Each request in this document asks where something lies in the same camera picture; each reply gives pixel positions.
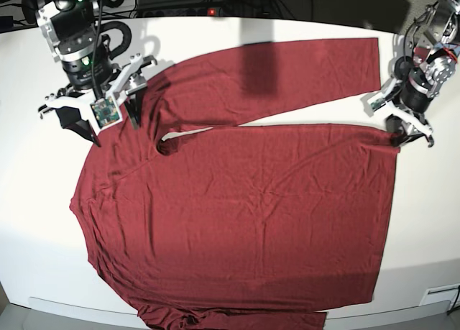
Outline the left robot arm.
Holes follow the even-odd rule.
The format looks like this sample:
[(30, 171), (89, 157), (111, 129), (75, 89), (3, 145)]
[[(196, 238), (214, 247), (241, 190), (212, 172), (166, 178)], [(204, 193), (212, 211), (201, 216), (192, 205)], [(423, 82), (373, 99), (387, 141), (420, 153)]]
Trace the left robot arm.
[[(87, 20), (55, 48), (69, 84), (50, 97), (62, 128), (98, 143), (98, 133), (122, 121), (125, 110), (134, 128), (141, 124), (147, 81), (142, 71), (157, 64), (152, 55), (136, 54), (121, 67), (113, 59), (127, 50), (132, 31), (123, 22)], [(390, 83), (372, 97), (372, 112), (383, 113), (391, 144), (400, 147), (425, 137), (434, 144), (425, 112), (443, 83), (456, 70), (459, 2), (438, 0), (408, 27), (403, 55), (395, 62)]]

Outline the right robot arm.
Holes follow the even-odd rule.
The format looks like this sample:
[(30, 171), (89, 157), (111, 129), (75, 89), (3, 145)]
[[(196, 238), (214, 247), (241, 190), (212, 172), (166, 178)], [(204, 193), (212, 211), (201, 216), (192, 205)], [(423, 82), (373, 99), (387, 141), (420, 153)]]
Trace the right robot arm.
[(104, 8), (124, 0), (38, 0), (37, 25), (54, 61), (62, 65), (69, 84), (45, 97), (40, 116), (54, 111), (61, 126), (90, 136), (123, 120), (141, 124), (144, 68), (157, 64), (139, 53), (120, 66), (114, 59), (126, 52), (132, 31), (121, 21), (103, 22)]

